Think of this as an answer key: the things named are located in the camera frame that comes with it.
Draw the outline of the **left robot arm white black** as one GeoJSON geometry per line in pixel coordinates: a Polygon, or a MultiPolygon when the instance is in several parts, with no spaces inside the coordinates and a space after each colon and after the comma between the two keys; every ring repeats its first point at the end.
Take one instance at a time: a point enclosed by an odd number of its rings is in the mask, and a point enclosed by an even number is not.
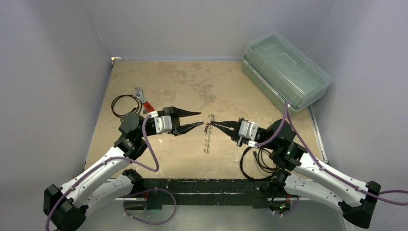
{"type": "Polygon", "coordinates": [[[47,219],[45,230],[53,224],[58,231],[76,231],[98,206],[108,200],[143,192],[140,175],[130,169],[107,183],[118,171],[136,164],[148,171],[160,169],[158,158],[148,136],[170,134],[179,136],[202,125],[195,122],[181,125],[182,117],[199,115],[174,106],[152,110],[146,116],[129,112],[120,119],[120,136],[113,146],[93,165],[61,186],[50,185],[44,191],[43,212],[47,219]]]}

